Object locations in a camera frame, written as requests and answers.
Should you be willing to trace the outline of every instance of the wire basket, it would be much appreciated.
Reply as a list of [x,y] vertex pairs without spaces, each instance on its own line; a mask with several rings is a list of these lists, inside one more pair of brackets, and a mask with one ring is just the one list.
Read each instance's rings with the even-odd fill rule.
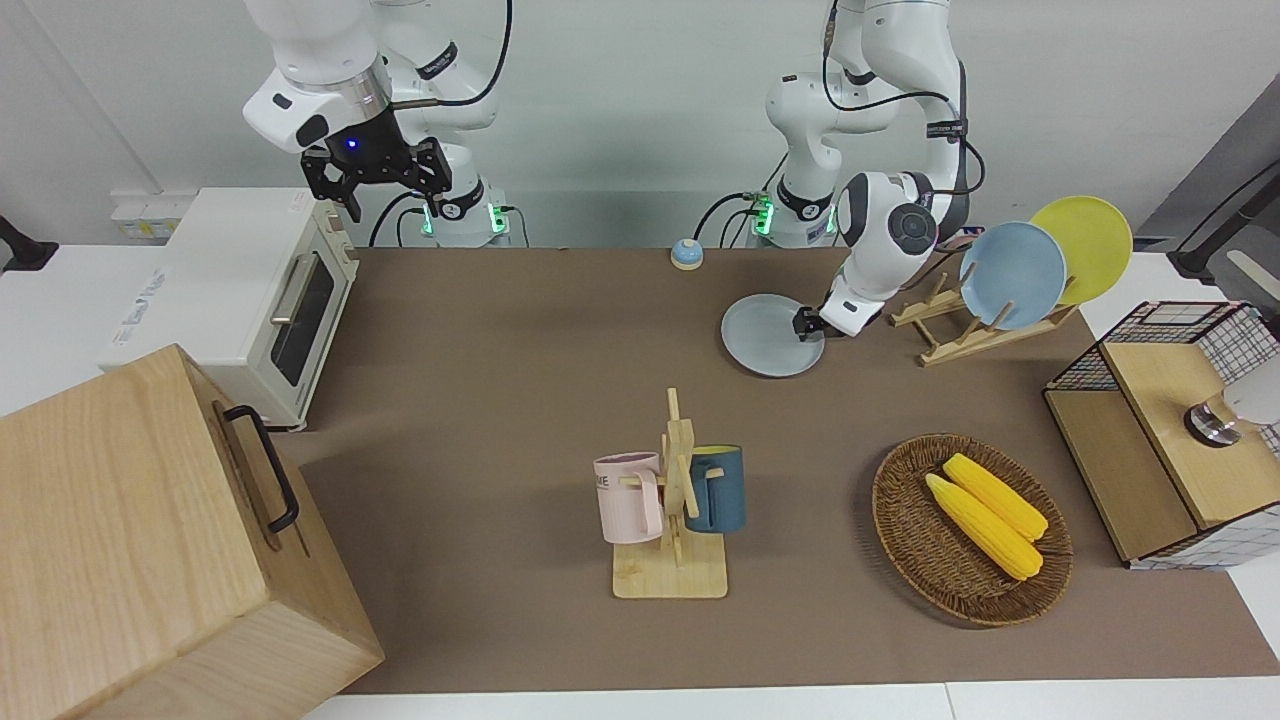
[[[1036,541],[1044,556],[1041,571],[1024,582],[1010,578],[938,507],[925,473],[963,452],[1046,519]],[[925,600],[943,611],[983,626],[1025,623],[1048,612],[1071,577],[1071,537],[1053,498],[1016,461],[995,447],[959,434],[920,436],[895,447],[881,462],[872,486],[876,533],[893,568]]]

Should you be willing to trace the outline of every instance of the corn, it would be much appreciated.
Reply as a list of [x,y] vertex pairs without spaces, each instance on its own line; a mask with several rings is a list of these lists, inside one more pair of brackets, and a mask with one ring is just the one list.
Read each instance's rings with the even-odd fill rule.
[[951,475],[955,484],[969,491],[969,495],[1000,515],[1010,528],[1018,530],[1018,534],[1032,542],[1044,537],[1044,530],[1048,529],[1044,515],[970,457],[956,452],[951,460],[942,464],[942,469]]
[[1039,573],[1044,564],[1039,551],[978,498],[933,473],[924,475],[924,482],[947,516],[1010,578],[1025,580]]

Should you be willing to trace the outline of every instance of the sticker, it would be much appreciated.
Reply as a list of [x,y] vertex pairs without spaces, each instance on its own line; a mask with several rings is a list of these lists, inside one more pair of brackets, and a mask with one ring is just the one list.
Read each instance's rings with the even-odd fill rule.
[[111,334],[111,345],[124,347],[133,340],[138,325],[142,324],[143,318],[146,318],[147,311],[151,310],[151,305],[155,302],[155,296],[164,287],[164,283],[169,279],[169,273],[173,268],[163,266],[157,268],[151,273],[151,278],[147,283],[142,286],[138,291],[137,297],[133,299],[133,304],[129,306],[129,313],[120,320],[119,327]]
[[809,243],[827,233],[827,223],[818,223],[817,225],[810,225],[809,231],[805,232]]

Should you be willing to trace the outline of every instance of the pink mug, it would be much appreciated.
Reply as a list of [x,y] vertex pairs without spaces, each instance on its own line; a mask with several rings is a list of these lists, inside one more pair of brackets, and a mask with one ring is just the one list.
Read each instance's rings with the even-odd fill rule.
[[607,542],[628,544],[662,537],[666,519],[658,469],[657,452],[623,452],[595,461],[595,497]]

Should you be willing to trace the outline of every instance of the brown mat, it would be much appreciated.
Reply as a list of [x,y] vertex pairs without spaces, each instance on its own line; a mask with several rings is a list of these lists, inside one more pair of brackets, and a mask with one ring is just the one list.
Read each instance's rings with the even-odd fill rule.
[[[351,692],[1277,673],[1225,574],[1116,560],[1041,398],[1091,342],[1079,319],[928,370],[883,322],[797,378],[732,364],[730,304],[820,300],[845,256],[713,251],[680,273],[662,250],[365,252],[312,429],[279,438],[387,650]],[[609,592],[591,460],[657,450],[667,386],[700,442],[745,448],[726,600]],[[1076,562],[1044,618],[959,628],[888,566],[869,482],[936,432],[1000,447],[1057,501]]]

